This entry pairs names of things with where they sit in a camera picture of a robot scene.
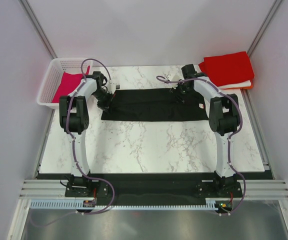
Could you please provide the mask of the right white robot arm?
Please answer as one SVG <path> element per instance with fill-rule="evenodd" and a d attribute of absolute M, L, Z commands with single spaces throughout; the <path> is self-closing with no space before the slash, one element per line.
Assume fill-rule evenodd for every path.
<path fill-rule="evenodd" d="M 197 184 L 200 198 L 231 198 L 242 196 L 241 184 L 233 170 L 233 136 L 241 130 L 243 120 L 239 99 L 234 93 L 223 93 L 204 73 L 198 73 L 193 64 L 181 68 L 183 80 L 176 88 L 183 94 L 199 93 L 209 103 L 208 122 L 216 139 L 216 168 L 212 181 Z"/>

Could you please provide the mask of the black t shirt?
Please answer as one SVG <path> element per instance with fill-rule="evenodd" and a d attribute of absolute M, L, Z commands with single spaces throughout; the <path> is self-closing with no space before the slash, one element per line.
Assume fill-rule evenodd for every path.
<path fill-rule="evenodd" d="M 187 122 L 208 119 L 204 97 L 192 90 L 174 88 L 117 90 L 105 121 Z"/>

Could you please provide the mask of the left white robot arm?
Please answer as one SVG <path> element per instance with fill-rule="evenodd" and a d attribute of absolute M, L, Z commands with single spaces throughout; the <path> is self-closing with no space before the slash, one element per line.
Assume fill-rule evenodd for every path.
<path fill-rule="evenodd" d="M 70 144 L 71 170 L 67 177 L 65 196 L 69 198 L 95 198 L 99 182 L 108 181 L 91 176 L 87 161 L 86 131 L 90 118 L 87 100 L 95 97 L 98 107 L 107 111 L 113 95 L 105 89 L 108 79 L 100 71 L 92 74 L 82 74 L 80 83 L 68 95 L 59 98 L 59 123 L 67 134 Z"/>

